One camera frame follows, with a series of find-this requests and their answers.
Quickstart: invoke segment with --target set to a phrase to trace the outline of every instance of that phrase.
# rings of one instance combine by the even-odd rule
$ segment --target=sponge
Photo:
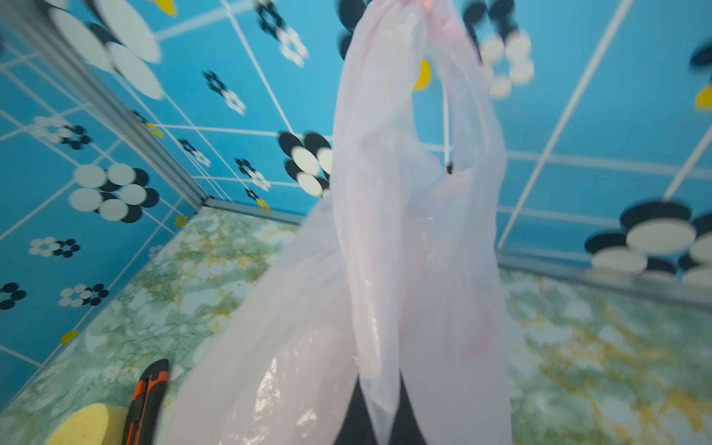
[[[120,445],[128,409],[94,403],[72,414],[46,445]]]

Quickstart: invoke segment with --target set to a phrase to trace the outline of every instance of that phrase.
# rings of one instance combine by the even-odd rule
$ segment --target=blue wall
[[[36,53],[0,35],[2,409],[195,210]]]

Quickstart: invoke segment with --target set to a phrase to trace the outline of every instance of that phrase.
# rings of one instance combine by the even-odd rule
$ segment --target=translucent plastic bag
[[[448,91],[453,174],[414,127],[428,43]],[[370,3],[333,147],[330,197],[189,376],[164,443],[331,445],[359,376],[386,445],[400,370],[428,444],[510,444],[493,248],[506,154],[451,0]]]

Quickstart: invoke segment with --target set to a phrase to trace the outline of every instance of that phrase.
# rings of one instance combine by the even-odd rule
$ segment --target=marble floor
[[[41,445],[81,407],[127,405],[161,357],[172,362],[164,424],[187,373],[297,229],[203,208],[0,415],[0,443]],[[712,314],[501,278],[515,444],[712,444]]]

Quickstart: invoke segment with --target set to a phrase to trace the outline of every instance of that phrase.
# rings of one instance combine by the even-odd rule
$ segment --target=metal trim
[[[225,202],[219,199],[208,199],[204,206],[296,225],[301,224],[306,217],[301,214],[262,209],[261,207]],[[550,276],[563,281],[580,283],[593,288],[613,290],[661,303],[676,303],[696,309],[712,310],[711,292],[701,288],[685,286],[678,281],[669,283],[648,281],[615,272],[546,261],[535,256],[527,256],[506,249],[497,253],[497,263],[504,269]]]
[[[18,36],[39,52],[62,80],[96,112],[118,137],[160,174],[195,209],[208,195],[188,172],[138,122],[116,94],[92,72],[47,23],[31,1],[2,0],[0,16]]]

